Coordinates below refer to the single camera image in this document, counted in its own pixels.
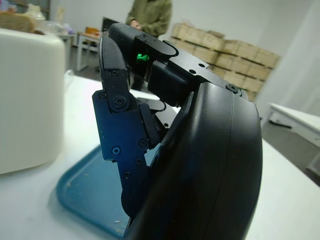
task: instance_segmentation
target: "stacked cardboard boxes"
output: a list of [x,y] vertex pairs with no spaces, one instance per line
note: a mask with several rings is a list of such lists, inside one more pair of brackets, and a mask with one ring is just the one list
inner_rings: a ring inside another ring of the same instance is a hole
[[225,35],[176,24],[171,42],[202,61],[221,78],[246,90],[254,101],[280,56],[239,40],[224,40]]

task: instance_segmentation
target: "olive green jacket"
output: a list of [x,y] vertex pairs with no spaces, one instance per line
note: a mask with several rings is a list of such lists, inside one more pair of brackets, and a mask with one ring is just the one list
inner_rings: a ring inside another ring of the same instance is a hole
[[172,14],[172,0],[134,0],[126,24],[136,20],[141,30],[158,37],[168,30]]

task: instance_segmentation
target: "green light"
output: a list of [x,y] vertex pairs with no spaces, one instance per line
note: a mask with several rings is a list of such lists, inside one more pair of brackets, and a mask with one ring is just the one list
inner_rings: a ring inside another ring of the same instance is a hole
[[137,62],[146,62],[149,60],[149,56],[148,55],[142,55],[141,53],[139,53],[137,56],[136,56],[136,61]]

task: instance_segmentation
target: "table surface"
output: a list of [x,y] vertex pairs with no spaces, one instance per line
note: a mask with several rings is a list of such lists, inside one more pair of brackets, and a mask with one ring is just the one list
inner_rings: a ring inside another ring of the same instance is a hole
[[291,108],[280,106],[274,103],[271,104],[271,109],[283,113],[299,123],[303,123],[307,127],[313,129],[315,132],[320,134],[320,117],[307,114],[301,111],[293,110]]
[[[99,144],[92,94],[97,81],[65,77],[64,147],[52,163],[0,175],[3,240],[105,240],[110,236],[65,210],[55,187]],[[136,97],[156,96],[132,91]],[[263,141],[259,201],[247,240],[319,240],[320,189]]]
[[78,35],[93,39],[93,40],[99,40],[100,36],[97,36],[95,34],[85,33],[85,32],[78,32]]

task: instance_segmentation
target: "floor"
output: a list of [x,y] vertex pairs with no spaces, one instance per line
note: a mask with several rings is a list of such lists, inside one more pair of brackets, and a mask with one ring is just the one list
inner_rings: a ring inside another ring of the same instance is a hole
[[[89,66],[87,68],[82,71],[76,71],[77,52],[78,49],[73,48],[70,53],[70,66],[71,69],[73,69],[74,74],[88,79],[100,80],[100,73],[95,69],[99,66],[97,53],[90,53]],[[306,169],[306,166],[320,152],[319,147],[316,147],[287,128],[272,125],[270,123],[266,124],[263,128],[262,137],[320,186],[320,177]]]

